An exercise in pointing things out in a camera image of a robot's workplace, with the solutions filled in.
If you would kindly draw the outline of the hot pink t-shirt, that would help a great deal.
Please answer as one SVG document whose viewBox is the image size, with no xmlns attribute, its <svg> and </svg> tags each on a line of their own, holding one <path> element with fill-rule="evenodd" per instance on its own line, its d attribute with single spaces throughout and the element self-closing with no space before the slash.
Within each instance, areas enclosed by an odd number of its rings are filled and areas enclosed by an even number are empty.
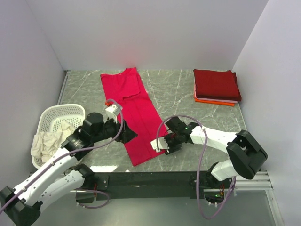
<svg viewBox="0 0 301 226">
<path fill-rule="evenodd" d="M 125 144 L 132 165 L 137 166 L 163 154 L 151 146 L 162 119 L 145 90 L 138 70 L 127 68 L 114 75 L 101 74 L 100 78 L 105 97 L 122 106 L 128 127 L 137 134 Z"/>
</svg>

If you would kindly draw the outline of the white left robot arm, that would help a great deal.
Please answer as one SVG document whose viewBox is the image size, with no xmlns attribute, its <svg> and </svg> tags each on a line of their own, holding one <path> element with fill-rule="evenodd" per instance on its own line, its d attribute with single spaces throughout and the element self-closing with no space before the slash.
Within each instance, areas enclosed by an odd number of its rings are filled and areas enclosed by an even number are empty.
<svg viewBox="0 0 301 226">
<path fill-rule="evenodd" d="M 100 113 L 89 114 L 41 168 L 14 188 L 1 190 L 0 211 L 16 226 L 31 226 L 47 206 L 69 191 L 102 193 L 105 186 L 79 161 L 99 141 L 110 139 L 126 144 L 137 136 L 124 119 L 118 121 L 113 116 L 104 121 Z"/>
</svg>

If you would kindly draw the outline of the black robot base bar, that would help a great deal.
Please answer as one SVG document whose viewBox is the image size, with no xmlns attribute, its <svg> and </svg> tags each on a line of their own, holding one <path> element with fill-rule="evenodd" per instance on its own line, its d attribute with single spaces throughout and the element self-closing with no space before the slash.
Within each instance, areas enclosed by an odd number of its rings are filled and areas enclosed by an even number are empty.
<svg viewBox="0 0 301 226">
<path fill-rule="evenodd" d="M 179 172 L 97 172 L 81 189 L 106 192 L 112 199 L 196 198 L 197 173 Z"/>
</svg>

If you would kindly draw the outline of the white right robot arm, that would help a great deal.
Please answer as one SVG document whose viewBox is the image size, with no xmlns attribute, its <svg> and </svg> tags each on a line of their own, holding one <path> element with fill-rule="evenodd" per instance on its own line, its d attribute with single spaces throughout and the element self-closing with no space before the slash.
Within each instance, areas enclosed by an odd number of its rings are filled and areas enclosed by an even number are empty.
<svg viewBox="0 0 301 226">
<path fill-rule="evenodd" d="M 152 141 L 156 152 L 164 150 L 169 155 L 180 150 L 182 144 L 190 143 L 227 154 L 227 160 L 214 163 L 200 174 L 198 184 L 201 188 L 217 188 L 236 176 L 251 180 L 268 159 L 268 154 L 247 130 L 225 132 L 205 127 L 195 120 L 186 124 L 177 116 L 169 118 L 165 124 L 170 133 Z"/>
</svg>

